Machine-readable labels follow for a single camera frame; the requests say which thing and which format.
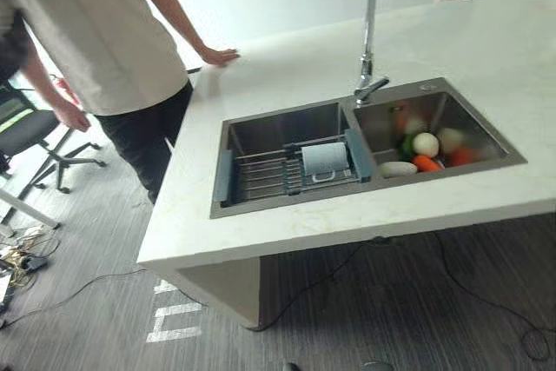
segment cup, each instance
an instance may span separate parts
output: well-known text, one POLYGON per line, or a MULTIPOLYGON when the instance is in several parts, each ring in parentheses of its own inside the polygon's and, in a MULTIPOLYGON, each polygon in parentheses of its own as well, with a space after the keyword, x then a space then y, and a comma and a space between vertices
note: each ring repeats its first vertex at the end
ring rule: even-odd
POLYGON ((344 142, 323 143, 301 147, 305 175, 313 182, 329 182, 336 178, 336 171, 349 167, 348 151, 344 142))

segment sink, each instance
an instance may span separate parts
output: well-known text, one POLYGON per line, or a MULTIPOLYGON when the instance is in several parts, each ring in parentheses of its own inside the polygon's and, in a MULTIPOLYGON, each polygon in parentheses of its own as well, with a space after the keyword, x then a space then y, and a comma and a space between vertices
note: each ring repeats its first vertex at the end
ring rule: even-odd
POLYGON ((225 121, 211 217, 360 191, 371 172, 363 147, 337 100, 225 121), (330 142, 351 149, 349 166, 333 181, 315 182, 305 175, 301 147, 330 142))
POLYGON ((374 93, 357 106, 353 96, 248 116, 222 123, 211 218, 402 186, 526 160, 445 79, 374 93), (384 178, 383 162, 407 159, 407 135, 459 132, 466 159, 436 159, 444 169, 384 178), (301 147, 344 142, 348 167, 327 182, 304 172, 301 147))

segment chrome faucet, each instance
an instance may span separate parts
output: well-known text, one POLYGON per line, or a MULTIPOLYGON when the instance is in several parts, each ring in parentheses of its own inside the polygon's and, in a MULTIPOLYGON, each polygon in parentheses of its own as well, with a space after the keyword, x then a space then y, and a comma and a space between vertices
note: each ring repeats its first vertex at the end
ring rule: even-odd
POLYGON ((386 86, 388 83, 390 83, 390 79, 388 77, 382 77, 380 80, 371 83, 371 77, 363 78, 363 75, 361 75, 361 86, 354 90, 355 102, 359 106, 367 103, 368 97, 371 96, 371 93, 386 86))
POLYGON ((367 13, 365 14, 365 38, 363 40, 363 53, 361 54, 361 81, 359 88, 355 89, 355 101, 358 106, 365 104, 374 91, 390 83, 388 77, 373 83, 373 40, 374 40, 374 15, 376 0, 367 0, 367 13))

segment marble countertop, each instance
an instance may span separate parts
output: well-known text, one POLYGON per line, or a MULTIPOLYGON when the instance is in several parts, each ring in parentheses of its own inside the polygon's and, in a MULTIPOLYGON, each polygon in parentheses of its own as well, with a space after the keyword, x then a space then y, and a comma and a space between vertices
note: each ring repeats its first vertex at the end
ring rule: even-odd
POLYGON ((206 68, 138 262, 172 268, 490 222, 556 206, 556 0, 459 0, 379 14, 375 74, 444 76, 527 164, 209 219, 222 121, 351 94, 362 21, 241 46, 206 68))

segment countertop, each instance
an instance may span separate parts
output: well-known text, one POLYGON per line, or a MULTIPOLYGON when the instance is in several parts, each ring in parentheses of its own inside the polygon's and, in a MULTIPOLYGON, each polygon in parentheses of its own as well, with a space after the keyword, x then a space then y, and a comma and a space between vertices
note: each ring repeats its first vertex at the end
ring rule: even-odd
POLYGON ((211 220, 222 121, 351 94, 363 24, 241 45, 241 59, 200 74, 138 262, 187 268, 554 210, 555 22, 556 0, 459 0, 376 18, 377 76, 444 76, 527 164, 211 220))

